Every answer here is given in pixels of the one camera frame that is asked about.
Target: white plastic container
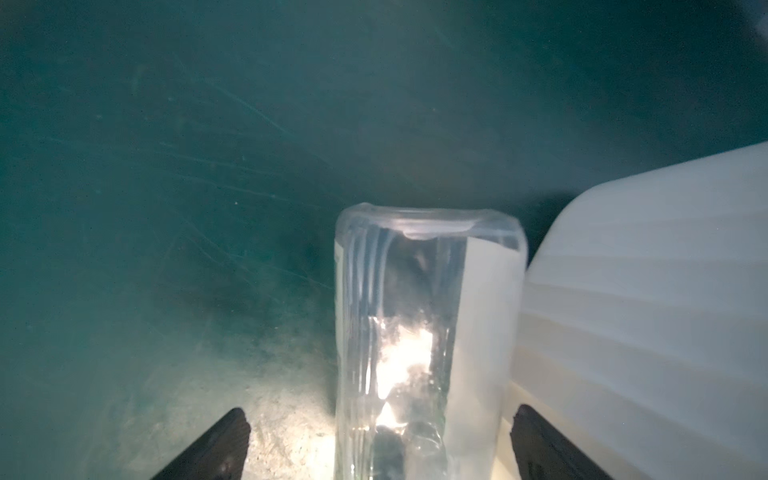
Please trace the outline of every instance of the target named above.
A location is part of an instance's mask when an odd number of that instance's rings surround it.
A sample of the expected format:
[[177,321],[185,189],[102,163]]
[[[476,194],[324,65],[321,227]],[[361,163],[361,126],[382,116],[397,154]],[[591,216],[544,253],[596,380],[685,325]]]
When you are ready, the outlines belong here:
[[582,194],[523,291],[499,479],[523,403],[616,479],[768,478],[768,142]]

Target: scratched surface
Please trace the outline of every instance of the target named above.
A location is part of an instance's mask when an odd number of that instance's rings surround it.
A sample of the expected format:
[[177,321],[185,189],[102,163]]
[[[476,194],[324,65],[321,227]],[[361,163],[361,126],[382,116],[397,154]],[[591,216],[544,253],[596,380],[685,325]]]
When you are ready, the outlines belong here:
[[233,406],[248,479],[330,478],[341,209],[535,248],[595,184],[768,137],[728,2],[4,5],[7,478],[148,478]]

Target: bottle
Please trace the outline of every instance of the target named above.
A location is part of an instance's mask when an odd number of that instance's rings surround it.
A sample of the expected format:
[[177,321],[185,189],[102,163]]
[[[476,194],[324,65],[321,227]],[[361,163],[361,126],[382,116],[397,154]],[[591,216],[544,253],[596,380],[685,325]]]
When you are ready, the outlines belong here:
[[335,480],[487,480],[528,257],[493,210],[336,224]]

